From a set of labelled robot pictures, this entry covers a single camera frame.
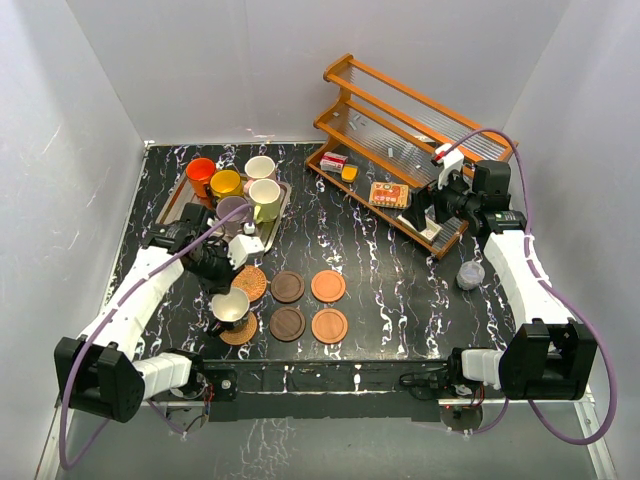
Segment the woven rattan coaster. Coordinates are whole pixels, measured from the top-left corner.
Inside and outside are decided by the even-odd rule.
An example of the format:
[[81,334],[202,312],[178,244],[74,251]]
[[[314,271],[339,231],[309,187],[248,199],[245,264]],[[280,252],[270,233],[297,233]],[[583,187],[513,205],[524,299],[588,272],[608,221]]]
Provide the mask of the woven rattan coaster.
[[267,278],[264,272],[255,266],[245,266],[234,278],[232,286],[245,292],[251,303],[262,298],[267,290]]
[[248,343],[256,334],[258,321],[253,312],[248,313],[247,321],[240,327],[225,330],[220,338],[228,345],[242,346]]

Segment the black cup white inside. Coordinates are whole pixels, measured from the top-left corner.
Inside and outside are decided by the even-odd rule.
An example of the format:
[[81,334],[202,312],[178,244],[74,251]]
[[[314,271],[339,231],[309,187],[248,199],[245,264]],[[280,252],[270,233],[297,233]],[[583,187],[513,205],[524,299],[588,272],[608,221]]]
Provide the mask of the black cup white inside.
[[250,301],[246,292],[232,287],[227,294],[216,294],[210,302],[214,323],[208,329],[210,337],[244,326],[248,322]]

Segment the purple cup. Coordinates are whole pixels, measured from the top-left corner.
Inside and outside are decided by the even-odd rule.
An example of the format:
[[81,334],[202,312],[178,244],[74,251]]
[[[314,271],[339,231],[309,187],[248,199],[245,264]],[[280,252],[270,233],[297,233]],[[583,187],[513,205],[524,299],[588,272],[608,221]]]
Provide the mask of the purple cup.
[[217,202],[216,217],[223,219],[229,216],[223,225],[225,235],[229,238],[244,234],[246,230],[255,230],[253,206],[242,196],[228,196]]

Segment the yellow cup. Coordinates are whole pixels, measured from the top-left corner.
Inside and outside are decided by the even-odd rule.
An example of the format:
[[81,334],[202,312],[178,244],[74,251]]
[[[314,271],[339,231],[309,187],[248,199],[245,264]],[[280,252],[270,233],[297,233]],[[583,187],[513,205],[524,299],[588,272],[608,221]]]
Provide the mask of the yellow cup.
[[213,200],[231,196],[243,196],[243,183],[235,170],[219,170],[209,180],[207,195]]

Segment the dark wood coaster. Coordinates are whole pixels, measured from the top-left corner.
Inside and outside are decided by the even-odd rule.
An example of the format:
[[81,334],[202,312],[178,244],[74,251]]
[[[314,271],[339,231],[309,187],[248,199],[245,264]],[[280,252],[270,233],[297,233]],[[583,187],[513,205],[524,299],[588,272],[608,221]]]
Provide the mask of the dark wood coaster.
[[289,304],[299,300],[305,291],[302,276],[293,271],[282,271],[271,281],[272,296],[280,303]]
[[269,329],[274,338],[282,342],[297,340],[305,331],[306,318],[294,307],[282,307],[276,310],[269,321]]

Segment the pale green cup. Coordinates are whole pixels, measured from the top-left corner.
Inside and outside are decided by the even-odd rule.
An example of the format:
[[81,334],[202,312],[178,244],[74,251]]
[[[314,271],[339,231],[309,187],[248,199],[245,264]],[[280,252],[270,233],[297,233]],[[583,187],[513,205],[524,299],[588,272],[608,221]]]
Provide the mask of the pale green cup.
[[248,195],[254,207],[253,219],[256,224],[277,219],[280,212],[280,194],[281,188],[274,180],[260,179],[251,184]]

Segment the pink cup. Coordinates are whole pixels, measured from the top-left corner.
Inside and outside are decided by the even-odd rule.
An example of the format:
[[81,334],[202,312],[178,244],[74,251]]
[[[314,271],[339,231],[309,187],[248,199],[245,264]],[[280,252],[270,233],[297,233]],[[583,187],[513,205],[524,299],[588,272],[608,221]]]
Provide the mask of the pink cup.
[[243,191],[248,194],[250,186],[255,181],[261,179],[276,180],[276,164],[269,156],[254,156],[246,163],[244,173],[247,181],[244,184]]

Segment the light wood coaster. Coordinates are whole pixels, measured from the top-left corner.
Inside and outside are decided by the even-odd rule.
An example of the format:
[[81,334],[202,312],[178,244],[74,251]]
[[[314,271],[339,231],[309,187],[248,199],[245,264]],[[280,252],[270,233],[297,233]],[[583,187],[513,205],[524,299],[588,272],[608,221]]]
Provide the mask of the light wood coaster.
[[313,336],[319,342],[337,344],[347,335],[348,321],[341,311],[325,308],[314,315],[311,327]]
[[314,297],[323,303],[334,303],[346,293],[344,277],[333,270],[318,272],[311,281]]

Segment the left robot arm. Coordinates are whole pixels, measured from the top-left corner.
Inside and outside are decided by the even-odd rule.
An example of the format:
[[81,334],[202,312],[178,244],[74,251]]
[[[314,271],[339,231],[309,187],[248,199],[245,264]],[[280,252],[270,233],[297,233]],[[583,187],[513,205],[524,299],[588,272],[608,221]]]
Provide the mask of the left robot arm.
[[174,389],[186,399],[200,396],[207,376],[196,357],[182,351],[136,361],[136,345],[172,285],[186,272],[227,291],[239,264],[215,237],[229,215],[213,218],[190,203],[179,220],[154,225],[120,287],[77,338],[62,338],[54,363],[62,409],[76,409],[120,423],[142,403]]

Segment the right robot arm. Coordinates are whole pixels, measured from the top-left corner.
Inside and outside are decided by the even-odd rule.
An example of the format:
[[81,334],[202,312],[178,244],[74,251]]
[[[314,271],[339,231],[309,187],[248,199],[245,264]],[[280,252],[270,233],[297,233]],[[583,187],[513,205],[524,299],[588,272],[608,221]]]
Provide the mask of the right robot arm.
[[503,351],[456,349],[448,359],[447,388],[466,397],[482,384],[510,400],[578,400],[583,397],[596,353],[586,326],[539,283],[525,215],[511,209],[508,164],[482,160],[466,181],[461,160],[438,155],[439,177],[413,193],[401,217],[412,226],[432,208],[435,219],[467,222],[484,244],[484,257],[498,275],[511,307],[517,332]]

